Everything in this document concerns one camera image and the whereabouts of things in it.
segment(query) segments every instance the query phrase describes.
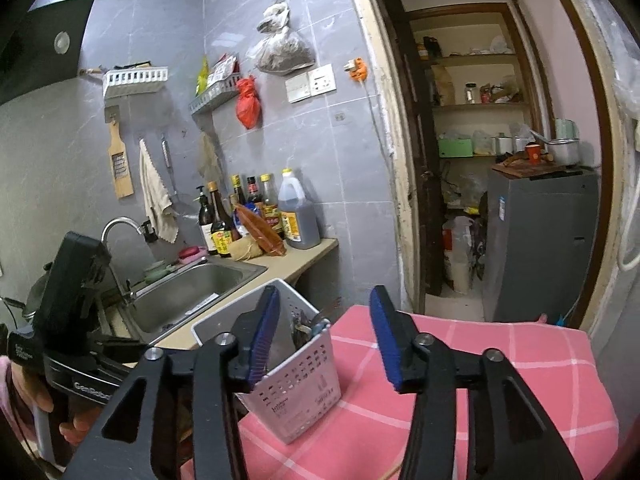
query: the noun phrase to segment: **range hood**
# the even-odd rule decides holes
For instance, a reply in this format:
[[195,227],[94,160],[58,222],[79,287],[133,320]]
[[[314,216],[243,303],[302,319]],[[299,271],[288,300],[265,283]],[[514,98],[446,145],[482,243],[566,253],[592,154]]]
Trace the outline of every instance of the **range hood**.
[[36,0],[0,54],[0,104],[76,77],[94,0]]

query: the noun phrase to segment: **gray refrigerator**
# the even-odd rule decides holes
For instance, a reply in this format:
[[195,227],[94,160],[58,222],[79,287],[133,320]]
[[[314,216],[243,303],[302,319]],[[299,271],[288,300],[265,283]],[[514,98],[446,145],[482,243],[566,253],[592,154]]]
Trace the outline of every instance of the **gray refrigerator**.
[[555,323],[580,296],[598,218],[598,175],[489,171],[485,321]]

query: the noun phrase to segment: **human hand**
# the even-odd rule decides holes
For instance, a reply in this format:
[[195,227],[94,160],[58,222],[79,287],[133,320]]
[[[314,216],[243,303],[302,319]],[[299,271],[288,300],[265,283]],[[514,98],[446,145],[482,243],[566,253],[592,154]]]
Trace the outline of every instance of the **human hand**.
[[[16,392],[27,406],[38,406],[47,413],[53,411],[53,400],[47,387],[36,374],[16,363],[11,363],[11,375]],[[101,411],[102,409],[96,406],[86,412],[78,413],[72,422],[60,424],[60,434],[69,444],[77,446],[86,437]]]

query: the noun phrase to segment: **white hose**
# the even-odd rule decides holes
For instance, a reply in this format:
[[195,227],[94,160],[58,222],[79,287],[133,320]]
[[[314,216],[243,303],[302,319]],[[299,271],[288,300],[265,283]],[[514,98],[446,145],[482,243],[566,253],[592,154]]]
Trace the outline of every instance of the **white hose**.
[[620,247],[618,248],[618,266],[620,270],[627,271],[633,269],[640,264],[640,251],[633,257],[630,262],[625,263],[626,250],[629,244],[629,231],[631,231],[631,222],[636,217],[636,209],[638,208],[638,199],[640,198],[640,168],[638,169],[638,180],[636,181],[636,190],[634,191],[634,198],[631,202],[631,208],[629,214],[626,216],[625,227],[622,229],[622,240],[620,240]]

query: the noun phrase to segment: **kitchen sink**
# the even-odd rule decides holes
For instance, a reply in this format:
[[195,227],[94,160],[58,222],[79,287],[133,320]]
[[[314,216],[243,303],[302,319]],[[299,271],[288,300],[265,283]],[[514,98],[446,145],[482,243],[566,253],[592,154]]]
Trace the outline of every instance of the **kitchen sink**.
[[154,344],[247,284],[266,267],[204,256],[140,290],[119,306],[132,337]]

